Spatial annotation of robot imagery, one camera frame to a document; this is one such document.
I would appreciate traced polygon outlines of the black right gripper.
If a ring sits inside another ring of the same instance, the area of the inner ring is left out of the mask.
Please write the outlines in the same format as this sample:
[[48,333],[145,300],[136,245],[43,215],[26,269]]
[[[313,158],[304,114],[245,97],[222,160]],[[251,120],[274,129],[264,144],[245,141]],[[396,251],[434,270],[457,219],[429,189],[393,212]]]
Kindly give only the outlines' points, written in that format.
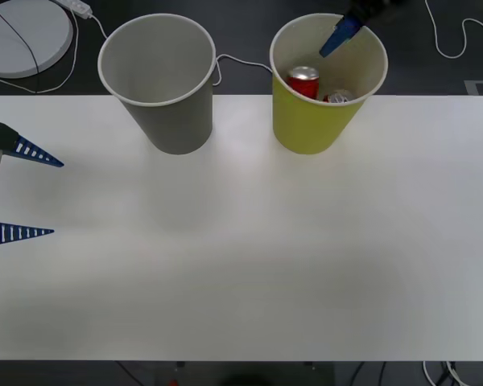
[[391,6],[402,4],[403,0],[353,0],[352,9],[340,19],[319,50],[320,56],[328,57],[338,47],[350,41],[368,21],[377,18]]

